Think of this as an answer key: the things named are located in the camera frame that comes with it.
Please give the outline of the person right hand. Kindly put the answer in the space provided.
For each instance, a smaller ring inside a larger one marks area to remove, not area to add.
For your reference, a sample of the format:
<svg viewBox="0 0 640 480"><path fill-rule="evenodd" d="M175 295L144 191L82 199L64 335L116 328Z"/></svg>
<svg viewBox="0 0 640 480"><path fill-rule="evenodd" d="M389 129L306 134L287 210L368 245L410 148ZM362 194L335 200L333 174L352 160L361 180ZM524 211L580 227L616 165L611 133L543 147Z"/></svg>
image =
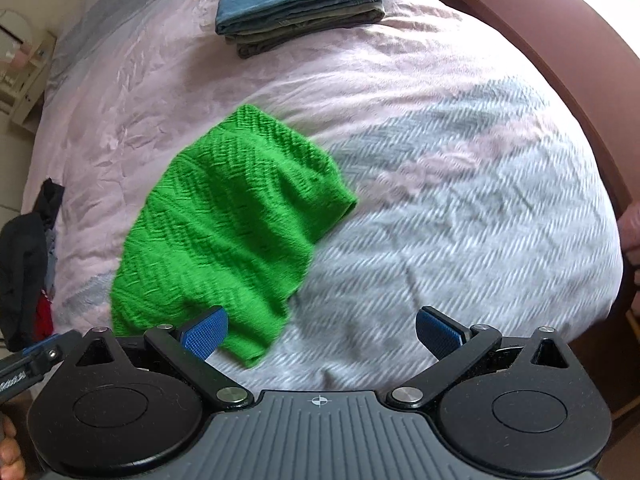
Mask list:
<svg viewBox="0 0 640 480"><path fill-rule="evenodd" d="M640 205L632 203L617 220L620 233L620 248L634 271L634 287L636 296L631 305L631 312L639 319L639 246L640 246Z"/></svg>

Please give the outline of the person left hand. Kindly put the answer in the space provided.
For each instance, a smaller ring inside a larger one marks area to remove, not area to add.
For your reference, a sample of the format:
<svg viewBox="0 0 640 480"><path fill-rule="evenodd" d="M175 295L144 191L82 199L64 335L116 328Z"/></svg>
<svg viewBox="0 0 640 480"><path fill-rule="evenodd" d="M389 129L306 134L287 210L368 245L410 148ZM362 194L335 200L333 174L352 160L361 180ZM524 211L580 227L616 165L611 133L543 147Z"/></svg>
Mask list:
<svg viewBox="0 0 640 480"><path fill-rule="evenodd" d="M25 460L16 440L14 423L6 415L1 416L1 429L3 434L0 443L1 479L24 480L26 478Z"/></svg>

